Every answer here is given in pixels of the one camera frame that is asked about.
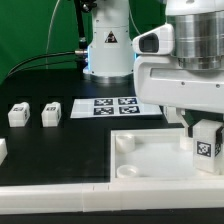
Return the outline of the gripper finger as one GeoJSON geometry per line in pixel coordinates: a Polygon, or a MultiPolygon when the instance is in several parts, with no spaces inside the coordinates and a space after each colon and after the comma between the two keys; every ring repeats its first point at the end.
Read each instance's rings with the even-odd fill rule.
{"type": "Polygon", "coordinates": [[[190,126],[194,123],[191,113],[185,109],[177,109],[176,115],[185,129],[185,136],[189,137],[190,126]]]}
{"type": "Polygon", "coordinates": [[[215,157],[221,152],[221,145],[223,143],[223,126],[219,127],[216,131],[216,141],[215,141],[215,157]]]}

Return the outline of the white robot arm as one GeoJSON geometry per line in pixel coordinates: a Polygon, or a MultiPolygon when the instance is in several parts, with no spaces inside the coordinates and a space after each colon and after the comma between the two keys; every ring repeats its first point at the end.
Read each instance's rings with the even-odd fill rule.
{"type": "Polygon", "coordinates": [[[166,22],[129,37],[129,0],[82,0],[93,39],[84,77],[132,77],[144,103],[224,114],[224,0],[166,0],[166,22]]]}

